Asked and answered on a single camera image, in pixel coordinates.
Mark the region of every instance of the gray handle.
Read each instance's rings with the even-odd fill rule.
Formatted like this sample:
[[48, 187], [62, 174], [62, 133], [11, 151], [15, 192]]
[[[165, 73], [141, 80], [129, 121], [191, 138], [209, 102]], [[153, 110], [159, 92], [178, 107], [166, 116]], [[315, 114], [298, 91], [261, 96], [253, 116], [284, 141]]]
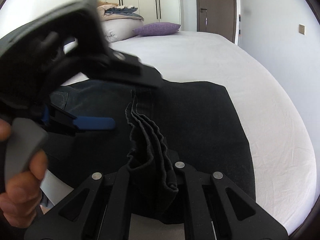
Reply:
[[4, 180], [28, 170], [33, 155], [48, 139], [48, 133], [31, 119], [15, 118], [11, 126], [4, 163]]

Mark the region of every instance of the wrinkled cloth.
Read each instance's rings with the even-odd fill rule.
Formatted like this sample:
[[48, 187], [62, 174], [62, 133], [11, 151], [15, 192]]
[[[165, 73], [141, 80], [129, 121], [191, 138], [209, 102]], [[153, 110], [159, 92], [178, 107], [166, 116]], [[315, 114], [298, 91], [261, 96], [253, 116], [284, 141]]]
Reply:
[[128, 7], [124, 7], [124, 8], [113, 7], [113, 8], [105, 10], [104, 13], [105, 14], [117, 13], [117, 12], [134, 13], [137, 10], [138, 10], [138, 8], [136, 8], [136, 7], [130, 7], [130, 8], [128, 8]]
[[[126, 8], [134, 8], [134, 6], [133, 5], [115, 6], [113, 4], [108, 4], [108, 5], [99, 6], [97, 8], [97, 11], [98, 11], [98, 15], [101, 22], [113, 20], [113, 19], [125, 19], [125, 18], [144, 21], [144, 18], [139, 14], [135, 14], [132, 12], [124, 13]], [[105, 14], [105, 11], [108, 11], [109, 9], [110, 10], [112, 9], [113, 11], [110, 11], [108, 14]]]
[[109, 5], [109, 4], [112, 4], [114, 6], [119, 6], [118, 3], [98, 1], [98, 7], [101, 6], [101, 5]]
[[131, 100], [125, 110], [127, 122], [132, 126], [128, 170], [152, 210], [163, 213], [178, 193], [176, 175], [159, 127], [141, 114], [149, 102], [138, 103], [135, 90], [132, 90]]
[[[138, 189], [132, 193], [132, 213], [166, 224], [183, 223], [180, 191], [172, 201], [176, 193], [167, 147], [198, 171], [223, 172], [255, 199], [249, 143], [223, 86], [164, 82], [157, 90], [136, 89], [136, 101], [132, 90], [131, 86], [96, 80], [60, 87], [55, 93], [62, 94], [51, 96], [54, 104], [76, 116], [112, 117], [117, 127], [74, 138], [50, 134], [44, 147], [49, 171], [75, 188], [94, 172], [108, 174], [127, 164]], [[164, 195], [162, 203], [158, 194]]]

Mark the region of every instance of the purple pillow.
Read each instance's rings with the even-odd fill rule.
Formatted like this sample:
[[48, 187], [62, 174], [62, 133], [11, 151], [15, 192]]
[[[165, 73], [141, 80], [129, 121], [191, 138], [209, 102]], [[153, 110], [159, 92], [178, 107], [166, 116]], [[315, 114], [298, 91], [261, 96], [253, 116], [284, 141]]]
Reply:
[[149, 23], [134, 29], [133, 32], [141, 36], [170, 35], [176, 33], [180, 26], [180, 24], [175, 23]]

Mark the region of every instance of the pocket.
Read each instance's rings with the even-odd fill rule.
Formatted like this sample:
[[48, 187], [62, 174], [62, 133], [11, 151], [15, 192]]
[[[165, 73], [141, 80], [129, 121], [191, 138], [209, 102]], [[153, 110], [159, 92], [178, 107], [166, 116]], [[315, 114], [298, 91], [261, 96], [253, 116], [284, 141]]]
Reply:
[[50, 100], [51, 103], [57, 107], [64, 109], [68, 100], [68, 93], [55, 91], [51, 93]]

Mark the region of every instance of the hand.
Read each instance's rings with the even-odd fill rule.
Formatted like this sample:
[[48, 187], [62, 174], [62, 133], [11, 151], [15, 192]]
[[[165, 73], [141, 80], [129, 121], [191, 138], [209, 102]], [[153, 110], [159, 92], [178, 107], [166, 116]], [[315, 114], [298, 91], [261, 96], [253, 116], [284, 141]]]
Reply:
[[[0, 119], [0, 141], [10, 136], [10, 125]], [[36, 216], [36, 206], [41, 200], [40, 183], [47, 169], [47, 157], [43, 150], [37, 152], [29, 164], [29, 171], [15, 175], [0, 194], [0, 209], [13, 227], [27, 228]]]

